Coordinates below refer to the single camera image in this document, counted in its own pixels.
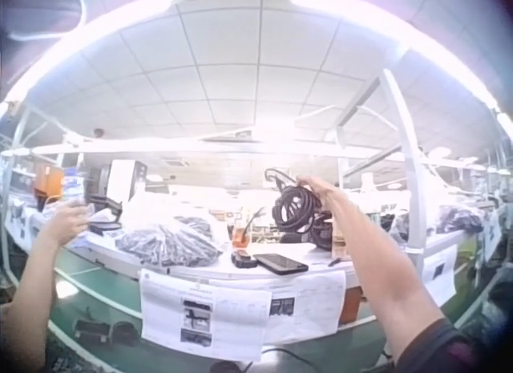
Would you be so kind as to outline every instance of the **orange machine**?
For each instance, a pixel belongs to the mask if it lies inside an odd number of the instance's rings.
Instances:
[[[49,197],[61,195],[61,180],[64,170],[51,164],[36,164],[34,193],[41,211]]]

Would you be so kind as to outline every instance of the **orange container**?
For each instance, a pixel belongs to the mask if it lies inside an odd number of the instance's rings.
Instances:
[[[34,191],[36,195],[52,197],[61,195],[61,180],[64,171],[51,164],[36,164]]]
[[[249,244],[249,235],[243,235],[244,227],[233,228],[232,243],[236,249],[245,249]]]

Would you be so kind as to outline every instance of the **person's left hand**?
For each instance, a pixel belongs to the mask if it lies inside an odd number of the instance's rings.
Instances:
[[[87,230],[87,211],[87,207],[78,201],[70,201],[59,206],[55,215],[42,227],[38,237],[59,247],[66,245]]]

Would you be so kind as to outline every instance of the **document with photos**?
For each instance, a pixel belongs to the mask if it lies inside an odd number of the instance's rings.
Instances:
[[[316,339],[338,330],[346,289],[344,270],[211,283],[273,294],[265,331],[267,344]]]
[[[142,337],[214,359],[260,361],[271,293],[185,281],[142,269]]]
[[[458,245],[452,245],[424,259],[422,281],[438,306],[456,295],[454,267],[457,256]]]

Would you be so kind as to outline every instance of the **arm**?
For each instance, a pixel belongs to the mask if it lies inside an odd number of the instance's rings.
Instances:
[[[347,196],[317,178],[301,178],[320,197],[344,234],[362,289],[390,342],[394,360],[428,326],[444,318],[411,260]]]
[[[4,322],[6,347],[13,362],[37,371],[44,366],[54,264],[59,244],[38,237]]]
[[[61,246],[86,229],[86,211],[76,202],[64,205],[42,228],[30,251],[2,329],[10,359],[23,371],[44,366],[55,258]]]

